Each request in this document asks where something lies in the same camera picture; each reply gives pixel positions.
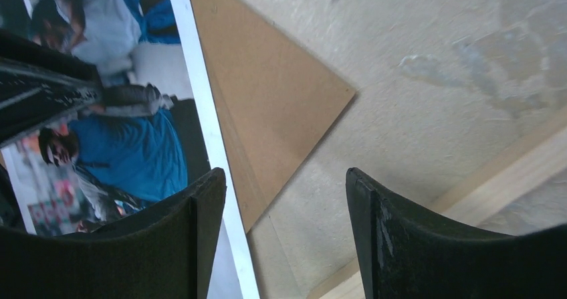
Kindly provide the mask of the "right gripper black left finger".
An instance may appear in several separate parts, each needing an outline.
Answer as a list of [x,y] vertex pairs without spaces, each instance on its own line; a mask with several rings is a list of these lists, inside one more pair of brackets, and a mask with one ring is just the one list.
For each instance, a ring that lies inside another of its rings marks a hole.
[[223,169],[90,233],[1,229],[2,298],[206,298],[226,196]]

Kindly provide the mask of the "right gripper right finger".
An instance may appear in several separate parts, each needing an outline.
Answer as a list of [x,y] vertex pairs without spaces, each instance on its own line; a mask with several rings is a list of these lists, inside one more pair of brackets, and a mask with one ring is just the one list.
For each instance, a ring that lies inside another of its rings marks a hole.
[[566,226],[512,236],[435,213],[357,168],[346,198],[367,298],[565,298]]

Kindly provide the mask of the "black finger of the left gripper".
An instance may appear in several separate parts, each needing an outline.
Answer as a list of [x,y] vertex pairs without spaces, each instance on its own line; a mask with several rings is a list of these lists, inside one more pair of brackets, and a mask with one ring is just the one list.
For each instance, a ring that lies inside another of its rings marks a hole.
[[1,146],[102,99],[95,66],[1,30]]

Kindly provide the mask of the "wooden picture frame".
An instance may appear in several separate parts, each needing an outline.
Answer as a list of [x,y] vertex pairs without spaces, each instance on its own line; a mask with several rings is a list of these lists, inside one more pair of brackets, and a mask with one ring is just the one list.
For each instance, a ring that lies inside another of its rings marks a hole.
[[[431,211],[479,224],[566,168],[566,110],[515,141],[432,206]],[[358,257],[323,281],[311,298],[367,298]]]

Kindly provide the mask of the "printed photo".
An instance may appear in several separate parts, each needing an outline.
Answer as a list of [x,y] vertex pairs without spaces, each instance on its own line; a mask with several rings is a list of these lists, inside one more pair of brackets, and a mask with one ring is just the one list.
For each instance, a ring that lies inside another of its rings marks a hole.
[[[153,120],[156,115],[169,108],[166,97],[147,86],[137,86],[134,90],[127,87],[120,87],[118,95],[110,97],[102,89],[102,101],[105,109],[96,115],[99,120],[107,120],[111,124],[119,125],[135,121],[139,118]],[[223,214],[219,231],[219,237],[223,233]],[[104,225],[118,221],[120,219],[106,222]],[[221,256],[215,251],[213,269],[209,290],[206,298],[250,298],[250,289],[244,284],[239,276],[231,280],[225,280],[225,275],[219,269]]]

